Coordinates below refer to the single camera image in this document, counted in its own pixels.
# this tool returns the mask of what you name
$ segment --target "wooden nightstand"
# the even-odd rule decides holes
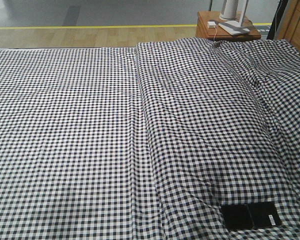
[[[216,21],[217,23],[224,22],[219,19],[220,12],[219,11],[199,11],[198,12],[198,23],[196,25],[196,33],[195,36],[198,38],[214,40],[214,36],[216,34],[216,29],[208,28],[208,21]],[[251,40],[257,40],[261,38],[258,30],[252,25],[252,22],[244,18],[243,25],[248,27],[251,31],[248,34],[236,35],[232,36],[223,30],[220,26],[217,27],[217,34],[215,36],[216,41],[226,40],[231,42],[245,42]]]

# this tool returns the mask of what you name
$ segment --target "wooden furniture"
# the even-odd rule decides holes
[[[252,22],[247,18],[244,19],[243,25],[245,27],[248,27],[251,30],[250,33],[232,36],[218,26],[217,34],[216,34],[216,29],[208,28],[207,22],[208,21],[215,21],[217,23],[224,22],[221,19],[219,19],[219,15],[220,15],[219,11],[199,11],[195,36],[203,39],[214,40],[215,38],[216,41],[226,40],[231,42],[245,42],[245,41],[257,40],[261,38],[261,35],[258,32],[258,30],[252,25]]]
[[[300,51],[300,0],[292,0],[278,33],[278,39],[287,39]]]

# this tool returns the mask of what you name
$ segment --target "duvet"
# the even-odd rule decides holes
[[[281,225],[226,228],[265,202]],[[2,239],[300,240],[300,53],[0,49]]]

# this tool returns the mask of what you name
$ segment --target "white fan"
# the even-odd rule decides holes
[[[249,0],[244,0],[239,21],[236,21],[239,0],[224,0],[220,13],[220,19],[226,22],[220,22],[219,26],[231,35],[247,34],[250,29],[243,26]]]

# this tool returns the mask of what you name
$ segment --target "black object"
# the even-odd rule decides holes
[[[276,206],[273,202],[259,202],[247,205],[254,229],[271,228],[281,225]]]
[[[253,222],[247,205],[221,206],[225,227],[229,230],[252,229]]]
[[[284,15],[284,12],[286,10],[286,6],[289,0],[280,0],[278,4],[278,8],[276,10],[276,14],[274,15],[272,25],[269,31],[269,34],[266,39],[273,40],[276,34],[276,31],[278,29],[278,26],[281,22],[282,16]]]
[[[282,224],[273,202],[221,206],[228,230],[272,228]]]

